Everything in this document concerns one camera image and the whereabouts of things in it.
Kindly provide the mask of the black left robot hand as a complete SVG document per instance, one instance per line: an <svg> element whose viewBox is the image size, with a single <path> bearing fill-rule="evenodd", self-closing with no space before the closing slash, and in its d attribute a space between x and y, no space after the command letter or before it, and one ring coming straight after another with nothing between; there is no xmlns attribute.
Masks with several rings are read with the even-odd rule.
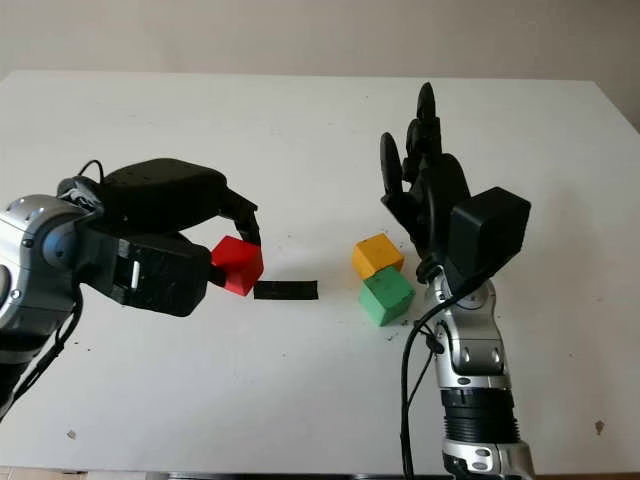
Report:
<svg viewBox="0 0 640 480"><path fill-rule="evenodd" d="M99 213L84 230L83 280L121 301L195 301L208 284L245 296L263 272L256 205L215 169L157 158L116 170L95 187ZM184 230L214 217L239 235L214 248Z"/></svg>

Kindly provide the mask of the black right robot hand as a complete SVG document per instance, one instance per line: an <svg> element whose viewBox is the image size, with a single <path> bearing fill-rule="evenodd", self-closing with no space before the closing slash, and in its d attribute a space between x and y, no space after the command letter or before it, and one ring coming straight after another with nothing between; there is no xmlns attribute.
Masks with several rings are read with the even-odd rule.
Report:
<svg viewBox="0 0 640 480"><path fill-rule="evenodd" d="M417 281L427 284L444 267L450 214L470 197L459 161L443 151L440 118L432 85L422 85L406 135L406 157L399 156L393 136L380 139L384 185L381 202L407 231L420 263Z"/></svg>

